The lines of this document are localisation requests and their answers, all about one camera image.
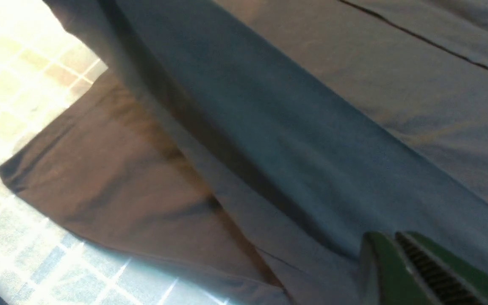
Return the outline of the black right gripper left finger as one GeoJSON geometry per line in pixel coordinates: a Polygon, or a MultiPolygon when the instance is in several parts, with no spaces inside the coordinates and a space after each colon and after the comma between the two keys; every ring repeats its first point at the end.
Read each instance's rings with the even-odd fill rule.
{"type": "Polygon", "coordinates": [[[359,259],[361,305],[433,305],[393,239],[379,232],[364,234],[359,259]]]}

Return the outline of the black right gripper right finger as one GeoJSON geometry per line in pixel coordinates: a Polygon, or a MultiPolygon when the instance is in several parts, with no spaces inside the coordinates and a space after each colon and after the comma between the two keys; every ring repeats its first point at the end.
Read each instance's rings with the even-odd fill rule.
{"type": "Polygon", "coordinates": [[[488,305],[488,274],[416,232],[396,241],[426,288],[442,305],[488,305]]]}

